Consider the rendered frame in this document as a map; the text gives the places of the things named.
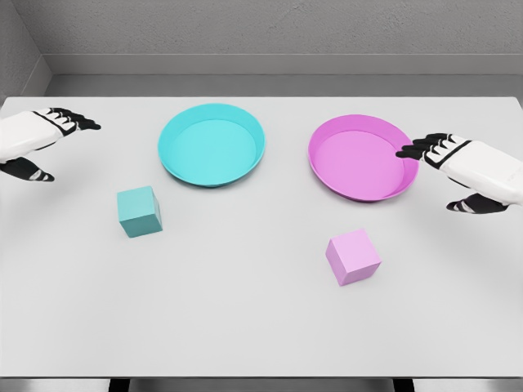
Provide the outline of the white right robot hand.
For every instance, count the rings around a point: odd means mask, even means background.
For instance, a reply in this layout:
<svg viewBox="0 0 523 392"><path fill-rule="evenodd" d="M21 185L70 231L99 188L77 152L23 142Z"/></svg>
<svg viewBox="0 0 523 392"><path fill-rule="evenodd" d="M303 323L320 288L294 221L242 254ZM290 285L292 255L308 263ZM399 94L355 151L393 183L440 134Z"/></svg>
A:
<svg viewBox="0 0 523 392"><path fill-rule="evenodd" d="M484 142L434 133L402 146L396 156L424 162L474 191L448 203L449 211L477 215L523 207L523 161Z"/></svg>

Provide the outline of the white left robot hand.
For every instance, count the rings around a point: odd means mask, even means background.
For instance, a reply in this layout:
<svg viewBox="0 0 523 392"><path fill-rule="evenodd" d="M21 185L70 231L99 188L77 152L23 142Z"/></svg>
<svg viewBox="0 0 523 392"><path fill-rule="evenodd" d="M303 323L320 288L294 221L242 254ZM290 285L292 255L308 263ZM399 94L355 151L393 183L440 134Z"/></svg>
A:
<svg viewBox="0 0 523 392"><path fill-rule="evenodd" d="M69 109L28 110L0 119L0 172L17 179L53 182L55 177L26 158L76 131L99 131L101 125Z"/></svg>

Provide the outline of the pink round plate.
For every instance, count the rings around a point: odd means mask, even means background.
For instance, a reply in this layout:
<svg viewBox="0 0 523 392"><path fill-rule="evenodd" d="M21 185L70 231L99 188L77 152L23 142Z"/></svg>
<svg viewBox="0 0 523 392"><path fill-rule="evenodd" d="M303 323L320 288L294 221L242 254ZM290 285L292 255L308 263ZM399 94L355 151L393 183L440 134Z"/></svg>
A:
<svg viewBox="0 0 523 392"><path fill-rule="evenodd" d="M334 193L359 202L378 202L404 193L416 180L419 161L396 153L411 143L396 125L374 116L331 118L311 135L312 171Z"/></svg>

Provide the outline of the teal cube block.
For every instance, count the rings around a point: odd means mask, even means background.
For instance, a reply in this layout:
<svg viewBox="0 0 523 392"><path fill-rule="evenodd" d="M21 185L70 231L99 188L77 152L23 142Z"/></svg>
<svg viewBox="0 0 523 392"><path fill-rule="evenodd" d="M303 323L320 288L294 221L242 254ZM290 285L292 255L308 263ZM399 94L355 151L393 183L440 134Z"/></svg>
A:
<svg viewBox="0 0 523 392"><path fill-rule="evenodd" d="M118 221L129 238L163 230L158 199L151 186L117 193Z"/></svg>

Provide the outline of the pink cube block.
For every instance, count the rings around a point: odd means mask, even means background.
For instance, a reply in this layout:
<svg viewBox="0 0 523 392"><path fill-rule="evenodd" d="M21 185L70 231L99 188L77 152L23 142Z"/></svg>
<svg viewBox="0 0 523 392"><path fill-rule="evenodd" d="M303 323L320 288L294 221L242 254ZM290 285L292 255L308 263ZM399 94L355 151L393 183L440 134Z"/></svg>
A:
<svg viewBox="0 0 523 392"><path fill-rule="evenodd" d="M325 255L339 286L371 277L382 262L364 229L332 237Z"/></svg>

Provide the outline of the cyan round plate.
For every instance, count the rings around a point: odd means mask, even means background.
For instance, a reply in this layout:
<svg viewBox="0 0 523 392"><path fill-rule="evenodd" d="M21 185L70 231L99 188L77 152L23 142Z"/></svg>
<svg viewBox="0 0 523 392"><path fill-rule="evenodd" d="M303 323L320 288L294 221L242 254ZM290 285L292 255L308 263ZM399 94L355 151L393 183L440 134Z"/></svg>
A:
<svg viewBox="0 0 523 392"><path fill-rule="evenodd" d="M158 155L163 167L190 185L216 188L248 175L262 160L266 134L259 121L238 106L196 105L163 128Z"/></svg>

